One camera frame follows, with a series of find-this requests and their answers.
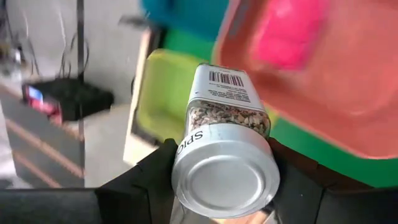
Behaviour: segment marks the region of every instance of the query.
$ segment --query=barcode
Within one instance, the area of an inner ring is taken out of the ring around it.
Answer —
[[[231,75],[221,72],[210,71],[209,80],[213,82],[220,82],[220,83],[243,87],[243,81],[239,75]]]

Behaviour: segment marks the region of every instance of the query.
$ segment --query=silver metal lid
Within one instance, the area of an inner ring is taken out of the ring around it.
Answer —
[[[200,215],[248,215],[269,203],[279,186],[279,171],[267,141],[249,128],[202,126],[184,139],[178,152],[172,173],[174,191],[184,206]]]

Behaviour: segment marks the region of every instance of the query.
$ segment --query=electronic device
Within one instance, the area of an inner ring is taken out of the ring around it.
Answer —
[[[77,121],[110,109],[114,96],[77,78],[56,78],[22,85],[25,103],[55,121]]]

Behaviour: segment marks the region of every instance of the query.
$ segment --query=glass jar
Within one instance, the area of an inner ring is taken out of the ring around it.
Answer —
[[[253,129],[264,138],[269,137],[271,122],[265,111],[205,100],[193,101],[188,108],[186,127],[188,133],[204,124],[231,123]]]
[[[243,71],[199,65],[172,171],[183,206],[210,218],[236,218],[268,204],[279,186],[270,126]]]

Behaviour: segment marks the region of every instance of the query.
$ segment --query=green bin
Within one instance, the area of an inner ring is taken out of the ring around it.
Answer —
[[[183,138],[185,110],[196,67],[191,55],[158,49],[146,60],[137,123],[160,141]]]

